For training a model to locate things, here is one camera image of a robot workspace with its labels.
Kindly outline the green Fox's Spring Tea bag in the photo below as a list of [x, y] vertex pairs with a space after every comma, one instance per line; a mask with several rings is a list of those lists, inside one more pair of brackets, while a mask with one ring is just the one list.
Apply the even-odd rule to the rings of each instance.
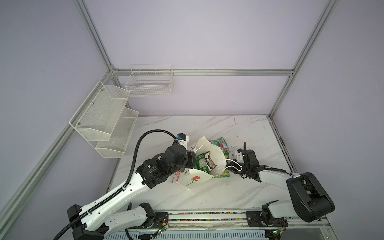
[[207, 163], [204, 159], [204, 154], [200, 154], [196, 157], [195, 169], [203, 171], [205, 173], [210, 173], [210, 169], [207, 166]]

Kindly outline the green yellow Fox's candy bag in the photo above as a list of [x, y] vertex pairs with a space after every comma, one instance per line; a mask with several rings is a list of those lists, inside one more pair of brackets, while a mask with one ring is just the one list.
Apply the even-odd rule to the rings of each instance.
[[230, 171], [228, 169], [224, 170], [220, 175], [215, 176], [215, 178], [229, 178]]

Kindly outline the white flowered paper bag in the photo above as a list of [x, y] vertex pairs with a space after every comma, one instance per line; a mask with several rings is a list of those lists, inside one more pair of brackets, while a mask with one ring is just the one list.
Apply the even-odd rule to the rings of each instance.
[[229, 171], [242, 171], [240, 163], [230, 159], [230, 151], [224, 138], [208, 140], [201, 137], [191, 148], [195, 154], [191, 167], [176, 172], [172, 183], [185, 189], [193, 189], [213, 178], [228, 178]]

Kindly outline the teal green Fox's candy bag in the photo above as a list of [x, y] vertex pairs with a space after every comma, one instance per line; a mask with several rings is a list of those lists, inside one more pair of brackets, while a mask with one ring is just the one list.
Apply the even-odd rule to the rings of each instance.
[[218, 146], [224, 153], [224, 156], [226, 157], [226, 159], [230, 158], [230, 150], [229, 150], [228, 144], [226, 143], [223, 137], [218, 138], [216, 140], [211, 140], [210, 143], [215, 146]]

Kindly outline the brown chocolate bar wrapper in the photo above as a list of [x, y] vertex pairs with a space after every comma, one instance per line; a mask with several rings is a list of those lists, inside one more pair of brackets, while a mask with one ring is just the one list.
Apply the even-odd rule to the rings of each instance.
[[210, 169], [210, 171], [217, 167], [217, 164], [213, 161], [210, 152], [207, 152], [207, 153], [204, 154], [204, 159], [205, 159], [205, 161], [207, 163], [207, 166]]

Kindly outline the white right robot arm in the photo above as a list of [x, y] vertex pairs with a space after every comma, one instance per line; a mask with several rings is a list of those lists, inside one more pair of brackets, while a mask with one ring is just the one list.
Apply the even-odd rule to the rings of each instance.
[[310, 172], [289, 173], [261, 165], [255, 152], [246, 147], [238, 149], [234, 167], [231, 171], [243, 179], [271, 184], [289, 193], [288, 200], [274, 200], [262, 206], [260, 219], [264, 226], [272, 226], [284, 218], [300, 218], [311, 223], [335, 210], [333, 200]]

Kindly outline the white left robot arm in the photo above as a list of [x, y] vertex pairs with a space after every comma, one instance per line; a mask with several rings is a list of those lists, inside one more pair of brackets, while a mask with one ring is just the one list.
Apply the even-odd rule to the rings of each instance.
[[122, 212], [136, 196], [165, 182], [172, 174], [193, 166], [195, 152], [175, 143], [162, 154], [145, 160], [128, 182], [123, 182], [110, 193], [85, 205], [68, 209], [68, 217], [75, 240], [103, 240], [105, 237], [131, 227], [150, 227], [155, 212], [149, 203]]

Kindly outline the white mesh two-tier shelf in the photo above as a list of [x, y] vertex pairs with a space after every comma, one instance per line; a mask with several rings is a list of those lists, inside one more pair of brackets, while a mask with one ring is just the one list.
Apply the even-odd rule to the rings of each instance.
[[104, 159], [125, 155], [139, 112], [128, 107], [130, 92], [98, 82], [69, 125]]

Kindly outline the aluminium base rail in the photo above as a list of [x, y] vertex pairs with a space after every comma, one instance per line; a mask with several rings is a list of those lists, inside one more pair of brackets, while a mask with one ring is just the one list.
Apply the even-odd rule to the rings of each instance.
[[327, 218], [307, 223], [299, 217], [284, 217], [266, 225], [261, 219], [261, 209], [219, 210], [156, 210], [158, 216], [148, 228], [131, 227], [132, 231], [155, 231], [167, 223], [169, 230], [240, 230], [240, 229], [330, 229]]

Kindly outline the aluminium frame post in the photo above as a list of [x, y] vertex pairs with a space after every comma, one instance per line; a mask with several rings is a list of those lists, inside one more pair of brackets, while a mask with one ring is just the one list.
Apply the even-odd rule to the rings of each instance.
[[96, 25], [92, 19], [92, 16], [90, 14], [90, 11], [87, 7], [87, 4], [85, 1], [83, 0], [74, 0], [74, 3], [81, 15], [81, 18], [83, 19], [83, 22], [85, 23], [85, 26], [88, 30], [88, 32], [90, 33], [90, 36], [97, 48], [97, 51], [99, 52], [101, 58], [102, 58], [102, 61], [104, 63], [104, 65], [106, 66], [107, 70], [109, 72], [113, 72], [114, 71], [114, 66], [108, 56], [108, 53], [107, 53], [107, 50], [102, 42], [102, 39], [98, 33], [98, 30], [96, 28]]

